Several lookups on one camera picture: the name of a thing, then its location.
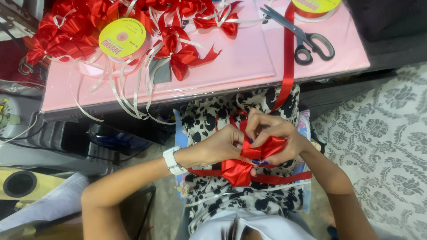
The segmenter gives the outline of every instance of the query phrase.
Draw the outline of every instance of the woman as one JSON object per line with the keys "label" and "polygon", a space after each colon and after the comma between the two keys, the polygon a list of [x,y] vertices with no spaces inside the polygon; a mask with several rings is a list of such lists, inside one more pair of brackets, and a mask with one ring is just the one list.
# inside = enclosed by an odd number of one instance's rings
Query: woman
{"label": "woman", "polygon": [[[301,156],[329,198],[339,239],[377,239],[357,201],[348,176],[319,153],[296,131],[293,124],[280,116],[270,116],[251,109],[246,133],[254,140],[251,147],[261,146],[269,136],[288,140],[282,152],[263,161],[279,165],[295,159],[297,155]],[[226,159],[241,159],[251,163],[252,160],[240,156],[240,149],[236,147],[243,143],[243,138],[241,131],[227,125],[205,140],[174,152],[174,157],[185,168],[213,165]],[[254,165],[252,175],[256,174],[257,167]],[[161,157],[128,167],[90,185],[82,196],[85,239],[129,239],[120,219],[118,204],[144,185],[170,174],[165,159]],[[256,194],[256,191],[246,191],[246,194]],[[286,197],[280,199],[282,202],[277,205],[286,205],[289,201]],[[299,225],[281,215],[267,215],[265,211],[251,208],[215,211],[215,214],[205,218],[194,230],[190,239],[314,239]],[[199,221],[200,218],[193,216],[192,219]]]}

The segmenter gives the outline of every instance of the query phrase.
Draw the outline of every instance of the animal print fabric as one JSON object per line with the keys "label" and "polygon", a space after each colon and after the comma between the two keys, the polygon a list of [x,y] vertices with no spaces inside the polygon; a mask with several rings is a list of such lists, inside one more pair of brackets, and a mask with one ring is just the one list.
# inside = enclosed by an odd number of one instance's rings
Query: animal print fabric
{"label": "animal print fabric", "polygon": [[[188,103],[181,110],[183,126],[189,134],[188,146],[196,144],[215,133],[215,119],[219,115],[218,129],[229,123],[230,114],[235,110],[244,110],[249,113],[251,108],[257,108],[269,113],[274,107],[280,88],[268,88],[246,93],[226,95]],[[298,124],[299,85],[294,85],[286,102],[272,115],[280,115]],[[244,116],[234,115],[234,121],[239,125]],[[290,176],[295,166],[295,160],[287,161],[273,169],[258,168],[258,174],[274,176]],[[221,163],[211,166],[195,167],[193,169],[220,170]],[[248,187],[231,187],[222,177],[198,177],[188,173],[185,178],[188,185],[189,203],[198,202],[205,198],[222,194],[234,193],[210,199],[190,209],[190,224],[188,230],[192,234],[197,228],[209,220],[216,213],[223,210],[237,210],[245,208],[254,211],[263,211],[268,215],[287,217],[289,211],[301,209],[303,204],[302,189],[300,187],[285,188],[282,190],[260,192],[257,190],[277,187],[272,184],[252,182]]]}

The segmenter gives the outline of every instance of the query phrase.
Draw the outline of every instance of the yellow ribbon spool label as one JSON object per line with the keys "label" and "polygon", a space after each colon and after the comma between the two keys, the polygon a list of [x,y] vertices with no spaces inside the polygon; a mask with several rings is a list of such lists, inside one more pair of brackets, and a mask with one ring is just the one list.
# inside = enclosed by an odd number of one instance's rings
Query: yellow ribbon spool label
{"label": "yellow ribbon spool label", "polygon": [[99,47],[113,57],[126,57],[136,52],[144,43],[144,26],[133,18],[121,18],[108,24],[99,35]]}
{"label": "yellow ribbon spool label", "polygon": [[295,6],[306,12],[328,12],[338,6],[341,0],[292,0]]}

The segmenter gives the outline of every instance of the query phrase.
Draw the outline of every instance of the floral patterned fabric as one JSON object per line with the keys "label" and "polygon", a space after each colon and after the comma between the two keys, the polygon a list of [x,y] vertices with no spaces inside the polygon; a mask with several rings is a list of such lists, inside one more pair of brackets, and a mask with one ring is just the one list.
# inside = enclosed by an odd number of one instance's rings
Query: floral patterned fabric
{"label": "floral patterned fabric", "polygon": [[374,226],[427,239],[427,64],[313,121],[336,164],[362,174],[354,188]]}

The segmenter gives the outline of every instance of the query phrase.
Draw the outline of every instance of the scissors blade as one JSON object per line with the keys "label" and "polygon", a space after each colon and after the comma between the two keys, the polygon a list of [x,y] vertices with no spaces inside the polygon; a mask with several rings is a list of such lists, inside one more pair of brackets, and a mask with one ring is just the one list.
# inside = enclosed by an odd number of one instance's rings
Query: scissors blade
{"label": "scissors blade", "polygon": [[274,19],[280,25],[282,25],[282,26],[286,27],[287,29],[291,30],[296,36],[299,36],[305,42],[307,41],[307,37],[306,37],[304,31],[301,28],[299,28],[295,24],[291,23],[289,20],[287,20],[280,13],[278,13],[276,10],[272,9],[268,5],[264,5],[264,7],[267,8],[267,10],[265,10],[263,8],[260,8],[263,13],[269,15],[272,19]]}

